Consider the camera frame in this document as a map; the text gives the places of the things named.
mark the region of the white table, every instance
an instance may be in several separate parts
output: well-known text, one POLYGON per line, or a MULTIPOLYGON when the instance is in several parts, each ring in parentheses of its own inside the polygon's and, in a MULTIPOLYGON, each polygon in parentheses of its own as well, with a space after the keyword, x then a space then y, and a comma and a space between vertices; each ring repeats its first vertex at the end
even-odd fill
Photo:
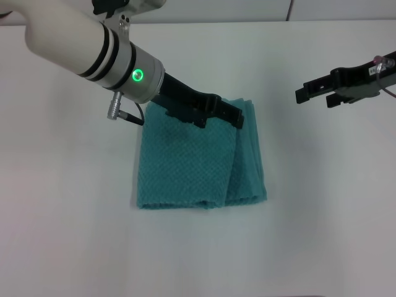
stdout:
POLYGON ((254 100, 269 200, 211 211, 137 210, 138 128, 29 53, 23 27, 0 28, 0 295, 393 296, 396 100, 328 110, 295 90, 395 51, 395 28, 133 26, 171 75, 254 100))

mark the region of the towel fold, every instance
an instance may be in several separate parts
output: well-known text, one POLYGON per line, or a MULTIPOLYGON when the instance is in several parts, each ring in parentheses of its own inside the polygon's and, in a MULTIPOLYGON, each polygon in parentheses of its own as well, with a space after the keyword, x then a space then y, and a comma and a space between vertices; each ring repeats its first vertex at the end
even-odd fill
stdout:
POLYGON ((266 200, 256 117, 251 101, 230 101, 244 126, 208 119, 205 129, 182 123, 149 103, 137 183, 141 209, 213 209, 266 200))

